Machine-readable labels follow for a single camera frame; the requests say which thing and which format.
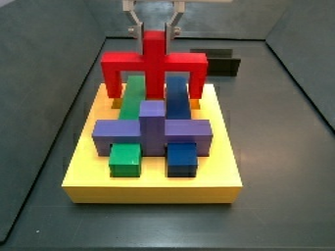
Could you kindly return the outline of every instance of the gray floor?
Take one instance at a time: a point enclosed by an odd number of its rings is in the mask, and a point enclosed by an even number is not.
[[[307,247],[335,249],[335,140],[264,42],[177,40],[173,50],[233,48],[237,77],[214,82],[242,180],[229,205],[73,205],[60,188],[101,82],[96,63],[25,208],[0,248]],[[102,51],[134,48],[108,40]]]

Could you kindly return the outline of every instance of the block structure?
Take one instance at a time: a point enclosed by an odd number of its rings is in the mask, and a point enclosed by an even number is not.
[[[170,53],[165,55],[165,33],[144,32],[144,54],[136,52],[106,52],[100,66],[109,98],[121,95],[121,71],[144,72],[146,99],[164,99],[165,72],[189,72],[189,97],[200,99],[206,74],[204,53]]]
[[[165,154],[165,103],[142,101],[140,106],[142,156]]]
[[[233,203],[241,189],[222,114],[212,84],[205,84],[201,110],[194,120],[209,120],[213,131],[210,155],[197,157],[196,177],[166,177],[166,158],[142,157],[140,177],[108,176],[108,157],[98,157],[92,141],[96,120],[116,120],[100,86],[61,187],[73,203]]]

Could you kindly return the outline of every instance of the gray wall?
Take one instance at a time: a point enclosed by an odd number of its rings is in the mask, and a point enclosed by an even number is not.
[[[130,25],[121,1],[85,0],[105,36],[128,36]],[[232,3],[186,3],[180,20],[184,37],[265,39],[292,0],[233,0]],[[164,29],[172,15],[166,2],[137,2],[136,13],[146,29]]]
[[[295,0],[266,43],[335,128],[333,14],[333,0]]]
[[[17,0],[0,8],[0,242],[102,42],[82,0]]]

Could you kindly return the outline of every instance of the red block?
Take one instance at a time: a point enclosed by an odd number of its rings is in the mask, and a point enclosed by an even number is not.
[[[106,52],[101,56],[101,72],[109,98],[121,94],[121,71],[144,72],[146,98],[164,98],[165,72],[189,72],[188,93],[190,99],[200,99],[206,74],[206,57],[204,53],[170,53],[165,55],[165,33],[145,31],[142,51]]]

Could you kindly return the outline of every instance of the toy block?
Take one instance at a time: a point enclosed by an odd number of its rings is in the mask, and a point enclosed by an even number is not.
[[[201,98],[206,67],[204,53],[170,53],[165,56],[165,71],[189,72],[188,94],[190,99]]]
[[[140,144],[114,144],[108,160],[110,176],[138,177],[141,173]]]
[[[204,53],[170,53],[165,55],[165,33],[149,30],[142,38],[144,54],[108,52],[100,60],[101,72],[109,98],[121,95],[121,71],[145,72],[148,99],[164,99],[165,72],[189,72],[189,97],[200,99],[206,73]]]
[[[166,119],[190,119],[185,78],[181,76],[166,77]]]
[[[165,103],[142,101],[140,106],[142,156],[165,154]]]
[[[120,120],[137,120],[140,114],[140,103],[145,100],[145,83],[144,77],[130,75],[122,94],[122,105],[120,108]]]
[[[189,99],[189,106],[192,110],[200,110],[198,99]]]
[[[197,156],[208,156],[213,132],[208,120],[165,120],[166,143],[196,143]]]
[[[196,144],[166,144],[166,177],[194,177],[197,169]]]
[[[128,78],[122,94],[120,120],[137,120],[140,103],[145,99],[144,78],[132,75]],[[140,144],[113,143],[109,151],[109,167],[112,176],[140,176]]]
[[[140,143],[140,122],[136,120],[98,120],[96,121],[92,138],[98,155],[108,156],[110,144]]]
[[[190,49],[189,51],[205,53],[206,75],[236,76],[240,59],[233,58],[232,49]]]
[[[120,107],[121,107],[121,98],[113,98],[110,109],[120,109]]]

